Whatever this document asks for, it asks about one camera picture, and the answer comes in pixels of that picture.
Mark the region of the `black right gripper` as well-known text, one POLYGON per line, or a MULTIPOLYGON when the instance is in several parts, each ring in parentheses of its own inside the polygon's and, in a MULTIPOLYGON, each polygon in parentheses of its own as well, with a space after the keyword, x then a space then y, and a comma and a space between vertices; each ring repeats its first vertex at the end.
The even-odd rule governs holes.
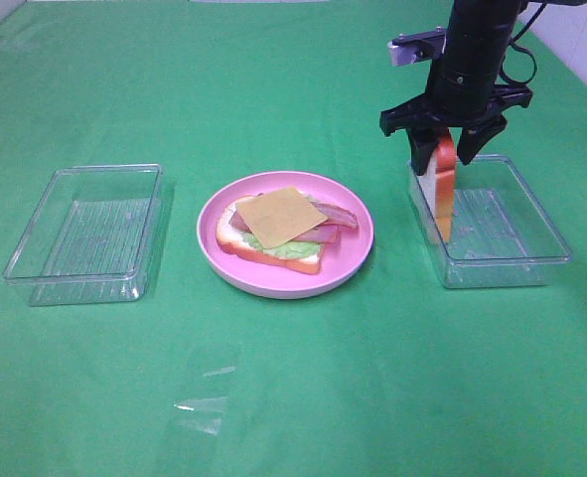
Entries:
POLYGON ((523 83, 496 83, 505 54, 452 54, 431 64, 423 93, 380 114, 379 127, 388 136, 407 130, 410 165, 417 176, 426 173, 439 144, 438 127, 463 127, 457 156, 468 165, 481 149, 507 127, 501 114, 527 107, 531 89, 523 83))

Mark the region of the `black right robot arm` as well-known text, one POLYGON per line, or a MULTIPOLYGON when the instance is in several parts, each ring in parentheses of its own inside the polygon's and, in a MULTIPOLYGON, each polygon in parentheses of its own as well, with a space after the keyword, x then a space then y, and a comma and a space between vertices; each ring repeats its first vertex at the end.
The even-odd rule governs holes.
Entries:
POLYGON ((532 91, 526 85, 497 83, 522 5, 521 1, 456 1, 447 28, 401 35, 388 44, 395 66, 431 63, 424 92, 383 111, 379 119, 386 136, 406 131, 411 167, 417 175, 425 174, 445 130, 462 130, 457 156, 467 165, 505 130, 505 110, 529 105, 532 91))

